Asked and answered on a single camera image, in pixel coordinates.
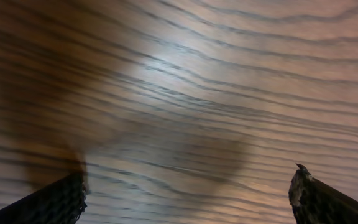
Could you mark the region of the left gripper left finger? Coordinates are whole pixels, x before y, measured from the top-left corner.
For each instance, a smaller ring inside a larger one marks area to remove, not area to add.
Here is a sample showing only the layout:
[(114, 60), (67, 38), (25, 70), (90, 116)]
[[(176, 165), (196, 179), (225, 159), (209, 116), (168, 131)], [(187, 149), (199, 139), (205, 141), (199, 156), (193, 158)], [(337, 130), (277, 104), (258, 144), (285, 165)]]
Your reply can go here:
[(74, 172), (0, 209), (0, 224), (75, 224), (85, 199), (83, 173)]

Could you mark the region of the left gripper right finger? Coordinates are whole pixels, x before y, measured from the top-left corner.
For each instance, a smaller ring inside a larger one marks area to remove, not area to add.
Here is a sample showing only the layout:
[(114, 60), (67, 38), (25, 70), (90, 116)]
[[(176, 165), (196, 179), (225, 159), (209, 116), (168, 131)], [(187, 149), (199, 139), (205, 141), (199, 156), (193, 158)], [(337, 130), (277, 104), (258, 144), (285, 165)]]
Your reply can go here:
[(358, 201), (314, 178), (298, 164), (288, 198), (297, 224), (358, 224)]

